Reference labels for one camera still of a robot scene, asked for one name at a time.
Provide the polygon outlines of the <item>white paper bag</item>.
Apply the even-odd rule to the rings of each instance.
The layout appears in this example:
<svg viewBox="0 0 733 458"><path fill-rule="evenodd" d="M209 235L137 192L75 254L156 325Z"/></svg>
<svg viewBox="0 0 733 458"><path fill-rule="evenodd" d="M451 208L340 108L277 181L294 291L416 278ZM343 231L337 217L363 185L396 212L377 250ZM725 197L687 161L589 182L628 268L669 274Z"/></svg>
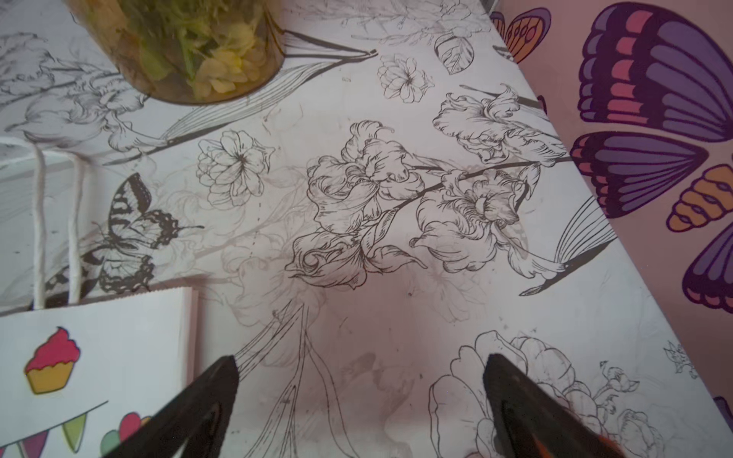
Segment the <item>white paper bag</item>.
<svg viewBox="0 0 733 458"><path fill-rule="evenodd" d="M164 408L191 382L197 293L189 287L82 305L70 239L68 303L50 307L45 280L45 152L21 141L34 170L34 299L1 321L1 453L5 457L170 457Z"/></svg>

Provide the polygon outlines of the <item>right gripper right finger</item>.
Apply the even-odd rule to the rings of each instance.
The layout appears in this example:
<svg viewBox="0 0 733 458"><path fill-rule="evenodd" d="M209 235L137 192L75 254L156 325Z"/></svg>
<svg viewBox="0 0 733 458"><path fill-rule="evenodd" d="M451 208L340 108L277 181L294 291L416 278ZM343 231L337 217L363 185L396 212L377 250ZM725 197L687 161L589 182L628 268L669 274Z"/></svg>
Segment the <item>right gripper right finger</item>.
<svg viewBox="0 0 733 458"><path fill-rule="evenodd" d="M483 385L503 456L622 456L610 440L584 427L505 356L488 357Z"/></svg>

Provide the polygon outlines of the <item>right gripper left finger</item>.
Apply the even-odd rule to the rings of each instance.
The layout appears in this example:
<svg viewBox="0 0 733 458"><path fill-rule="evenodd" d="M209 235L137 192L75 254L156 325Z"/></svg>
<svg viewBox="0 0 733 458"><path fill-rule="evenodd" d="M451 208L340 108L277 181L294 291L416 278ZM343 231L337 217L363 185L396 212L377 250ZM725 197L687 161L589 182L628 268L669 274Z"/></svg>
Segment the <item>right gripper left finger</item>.
<svg viewBox="0 0 733 458"><path fill-rule="evenodd" d="M108 455L117 458L218 458L239 383L235 358L232 355L219 358Z"/></svg>

